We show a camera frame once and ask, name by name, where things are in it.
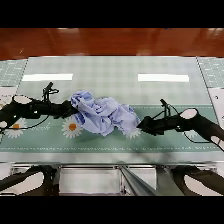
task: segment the white flower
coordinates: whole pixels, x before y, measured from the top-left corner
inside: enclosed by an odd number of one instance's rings
[[[194,130],[185,131],[185,133],[188,138],[194,138],[198,135],[197,132],[195,132]]]
[[[124,134],[126,135],[126,138],[135,138],[138,137],[141,134],[141,131],[138,128],[135,128],[132,132],[128,133],[128,134]]]
[[[20,118],[18,121],[15,122],[15,124],[13,124],[10,127],[10,128],[14,128],[14,130],[6,129],[5,134],[8,135],[8,138],[17,138],[23,134],[23,130],[20,130],[19,128],[26,128],[26,127],[27,126],[26,126],[25,118]]]
[[[66,138],[75,138],[76,136],[79,136],[83,130],[76,122],[73,117],[69,117],[63,122],[62,125],[62,131],[64,132],[63,135],[66,136]]]

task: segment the glass tabletop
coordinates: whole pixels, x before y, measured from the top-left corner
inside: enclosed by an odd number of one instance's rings
[[[160,100],[164,99],[175,106],[178,112],[195,107],[203,116],[217,123],[208,90],[194,57],[29,58],[17,94],[41,99],[42,90],[50,81],[54,84],[53,88],[59,90],[50,98],[53,103],[70,99],[78,90],[87,90],[95,98],[113,97],[121,104],[131,105],[139,118],[143,119],[161,112]],[[18,123],[27,127],[43,118],[20,119]],[[75,121],[71,118],[49,118],[40,126],[21,131],[17,137],[4,136],[1,154],[10,152],[11,159],[20,161],[141,164],[215,161],[220,155],[215,145],[194,144],[175,131],[167,131],[163,136],[141,132],[135,138],[130,138],[114,130],[103,137],[76,126],[72,131],[79,135],[70,139],[63,128],[68,123]],[[188,136],[195,141],[201,140],[194,131],[189,132]]]

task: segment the towel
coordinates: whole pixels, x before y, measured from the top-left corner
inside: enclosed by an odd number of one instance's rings
[[[117,127],[126,135],[140,123],[129,105],[119,104],[112,97],[94,99],[90,92],[82,90],[75,92],[70,100],[79,110],[73,115],[77,124],[91,133],[106,136]]]

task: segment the brown wooden surface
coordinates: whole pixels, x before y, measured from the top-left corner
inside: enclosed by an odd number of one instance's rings
[[[0,28],[0,60],[59,55],[224,57],[224,29]]]

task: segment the flower center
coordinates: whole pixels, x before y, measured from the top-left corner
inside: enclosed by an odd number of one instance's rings
[[[74,131],[76,129],[76,124],[70,124],[69,130]]]
[[[14,129],[19,129],[19,124],[14,124],[14,125],[12,126],[12,128],[14,128]]]

